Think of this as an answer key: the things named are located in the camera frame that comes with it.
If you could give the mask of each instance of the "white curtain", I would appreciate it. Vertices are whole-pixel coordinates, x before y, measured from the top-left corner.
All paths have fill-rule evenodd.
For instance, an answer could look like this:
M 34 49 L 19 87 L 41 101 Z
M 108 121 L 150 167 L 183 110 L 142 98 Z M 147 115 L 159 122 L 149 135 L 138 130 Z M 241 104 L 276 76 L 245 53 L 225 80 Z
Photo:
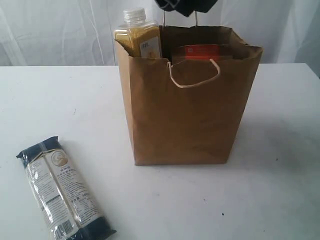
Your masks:
M 154 0 L 0 0 L 0 66 L 114 65 L 112 32 L 133 7 L 163 20 Z M 263 63 L 307 63 L 320 76 L 319 0 L 218 0 L 198 22 L 234 28 L 264 47 Z M 169 12 L 166 23 L 195 19 Z

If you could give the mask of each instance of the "table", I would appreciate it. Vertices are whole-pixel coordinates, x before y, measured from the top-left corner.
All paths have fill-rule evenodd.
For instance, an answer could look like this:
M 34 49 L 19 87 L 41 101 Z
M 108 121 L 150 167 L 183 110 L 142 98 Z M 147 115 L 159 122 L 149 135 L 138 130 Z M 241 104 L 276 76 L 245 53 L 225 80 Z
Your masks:
M 0 236 L 49 234 L 15 155 L 58 135 L 111 240 L 316 240 L 320 80 L 261 64 L 224 165 L 134 166 L 117 66 L 0 67 Z

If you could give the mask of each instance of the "paper bag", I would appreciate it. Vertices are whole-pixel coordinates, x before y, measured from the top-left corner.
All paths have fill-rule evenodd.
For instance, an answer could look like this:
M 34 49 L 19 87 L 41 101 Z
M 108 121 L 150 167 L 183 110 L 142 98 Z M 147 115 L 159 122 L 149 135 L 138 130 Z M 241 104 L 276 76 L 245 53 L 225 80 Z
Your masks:
M 263 50 L 227 27 L 160 30 L 164 58 L 131 57 L 116 42 L 135 164 L 223 164 Z M 172 49 L 195 44 L 228 44 L 233 59 L 185 60 L 171 66 Z

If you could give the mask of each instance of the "pasta package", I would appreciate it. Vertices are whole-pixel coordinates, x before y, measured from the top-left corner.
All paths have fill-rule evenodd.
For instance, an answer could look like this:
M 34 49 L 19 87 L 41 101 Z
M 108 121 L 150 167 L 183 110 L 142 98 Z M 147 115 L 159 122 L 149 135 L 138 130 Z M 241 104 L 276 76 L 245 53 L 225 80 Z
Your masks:
M 105 240 L 112 230 L 58 137 L 19 153 L 53 240 Z

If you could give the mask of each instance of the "white bottle cap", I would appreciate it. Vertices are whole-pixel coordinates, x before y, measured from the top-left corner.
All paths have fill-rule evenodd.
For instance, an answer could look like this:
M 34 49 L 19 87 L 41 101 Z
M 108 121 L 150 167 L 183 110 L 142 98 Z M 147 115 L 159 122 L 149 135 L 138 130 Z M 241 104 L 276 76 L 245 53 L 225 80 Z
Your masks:
M 124 21 L 127 23 L 146 20 L 146 12 L 143 7 L 126 9 L 123 11 Z

